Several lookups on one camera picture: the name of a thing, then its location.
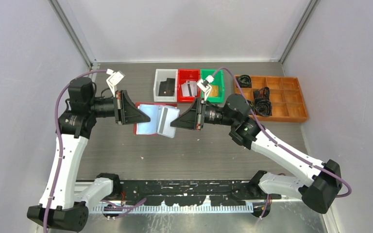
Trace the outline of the red card holder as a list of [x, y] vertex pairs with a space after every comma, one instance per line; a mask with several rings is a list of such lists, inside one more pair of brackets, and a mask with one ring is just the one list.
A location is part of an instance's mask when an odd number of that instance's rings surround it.
[[138, 123], [134, 125], [135, 135], [155, 135], [157, 134], [159, 107], [170, 105], [177, 107], [177, 104], [164, 103], [142, 103], [137, 102], [136, 107], [151, 118], [150, 122]]

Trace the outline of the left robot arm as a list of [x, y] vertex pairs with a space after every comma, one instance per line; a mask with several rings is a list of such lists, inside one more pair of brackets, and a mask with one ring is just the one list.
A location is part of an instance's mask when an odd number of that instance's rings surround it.
[[119, 125], [149, 122], [151, 119], [128, 97], [125, 90], [110, 98], [96, 96], [96, 85], [89, 77], [73, 79], [63, 90], [69, 95], [68, 108], [55, 114], [56, 150], [49, 180], [38, 205], [31, 206], [27, 218], [50, 229], [79, 232], [89, 210], [105, 198], [122, 197], [117, 174], [101, 173], [81, 193], [75, 184], [83, 152], [98, 118], [114, 118]]

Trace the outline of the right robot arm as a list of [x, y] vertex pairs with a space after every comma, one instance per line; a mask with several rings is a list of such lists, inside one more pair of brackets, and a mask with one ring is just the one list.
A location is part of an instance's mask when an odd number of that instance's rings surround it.
[[323, 162], [295, 149], [251, 118], [250, 111], [247, 100], [238, 94], [230, 95], [223, 107], [198, 98], [170, 125], [189, 130], [201, 130], [205, 123], [230, 126], [229, 136], [236, 144], [270, 158], [292, 173], [281, 176], [258, 171], [250, 186], [255, 199], [279, 194], [300, 199], [317, 213], [327, 213], [340, 197], [339, 164], [333, 160]]

